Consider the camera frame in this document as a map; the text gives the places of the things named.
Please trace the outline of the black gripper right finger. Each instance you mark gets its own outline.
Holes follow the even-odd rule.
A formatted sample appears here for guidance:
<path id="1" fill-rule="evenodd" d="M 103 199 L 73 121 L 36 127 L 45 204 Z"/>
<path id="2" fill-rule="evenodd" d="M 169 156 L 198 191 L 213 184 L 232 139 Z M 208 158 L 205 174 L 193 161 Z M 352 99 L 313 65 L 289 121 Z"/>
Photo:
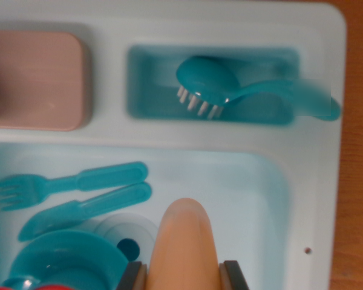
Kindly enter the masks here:
<path id="1" fill-rule="evenodd" d="M 249 290 L 239 263 L 225 260 L 219 265 L 222 290 Z"/>

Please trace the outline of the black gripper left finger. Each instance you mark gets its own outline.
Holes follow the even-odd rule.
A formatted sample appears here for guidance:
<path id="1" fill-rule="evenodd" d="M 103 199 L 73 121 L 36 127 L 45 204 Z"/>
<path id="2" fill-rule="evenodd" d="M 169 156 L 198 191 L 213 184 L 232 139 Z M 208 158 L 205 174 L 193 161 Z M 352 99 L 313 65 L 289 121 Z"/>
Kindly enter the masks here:
<path id="1" fill-rule="evenodd" d="M 147 264 L 129 262 L 117 285 L 117 290 L 145 290 Z"/>

